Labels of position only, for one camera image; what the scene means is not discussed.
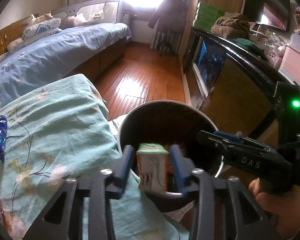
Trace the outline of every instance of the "dark coat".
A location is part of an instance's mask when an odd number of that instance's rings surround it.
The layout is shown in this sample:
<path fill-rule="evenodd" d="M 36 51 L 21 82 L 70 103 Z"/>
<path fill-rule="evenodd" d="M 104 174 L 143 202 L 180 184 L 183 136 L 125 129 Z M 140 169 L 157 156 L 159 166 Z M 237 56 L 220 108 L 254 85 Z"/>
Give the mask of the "dark coat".
<path fill-rule="evenodd" d="M 157 31 L 183 33 L 187 13 L 187 6 L 182 0 L 163 0 L 153 13 L 148 26 L 153 29 L 159 19 Z"/>

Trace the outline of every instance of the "human hand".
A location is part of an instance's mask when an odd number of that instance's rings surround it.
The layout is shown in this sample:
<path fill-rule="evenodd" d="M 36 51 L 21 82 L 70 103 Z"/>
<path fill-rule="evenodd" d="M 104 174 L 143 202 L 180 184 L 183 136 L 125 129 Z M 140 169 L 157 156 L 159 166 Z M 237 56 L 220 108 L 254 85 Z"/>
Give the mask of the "human hand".
<path fill-rule="evenodd" d="M 274 225 L 283 239 L 293 237 L 300 229 L 300 191 L 294 186 L 292 191 L 282 196 L 260 192 L 260 180 L 249 185 L 249 191 L 263 210 L 278 215 Z"/>

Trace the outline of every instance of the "television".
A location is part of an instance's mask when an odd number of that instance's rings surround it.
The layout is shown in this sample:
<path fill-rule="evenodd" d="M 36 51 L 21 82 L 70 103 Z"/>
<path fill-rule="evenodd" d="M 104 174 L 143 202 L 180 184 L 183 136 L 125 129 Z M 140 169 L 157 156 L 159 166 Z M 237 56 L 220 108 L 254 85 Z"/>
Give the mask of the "television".
<path fill-rule="evenodd" d="M 243 15 L 250 22 L 288 31 L 290 0 L 245 0 Z"/>

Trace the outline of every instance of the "green led light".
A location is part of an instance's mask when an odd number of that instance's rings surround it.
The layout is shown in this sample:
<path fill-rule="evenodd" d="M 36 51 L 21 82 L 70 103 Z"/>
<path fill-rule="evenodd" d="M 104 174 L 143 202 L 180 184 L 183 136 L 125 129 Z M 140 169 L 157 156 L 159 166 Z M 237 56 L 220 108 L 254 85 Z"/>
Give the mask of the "green led light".
<path fill-rule="evenodd" d="M 296 108 L 300 107 L 300 101 L 298 100 L 293 100 L 292 105 Z"/>

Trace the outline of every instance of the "blue bedsheet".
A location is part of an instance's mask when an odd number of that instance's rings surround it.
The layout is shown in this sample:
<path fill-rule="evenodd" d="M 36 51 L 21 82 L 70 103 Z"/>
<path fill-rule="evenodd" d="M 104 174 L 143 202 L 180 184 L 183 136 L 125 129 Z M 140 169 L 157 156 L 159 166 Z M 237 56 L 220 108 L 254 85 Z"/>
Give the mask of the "blue bedsheet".
<path fill-rule="evenodd" d="M 69 28 L 16 51 L 0 63 L 0 109 L 26 93 L 65 77 L 119 39 L 123 23 Z"/>

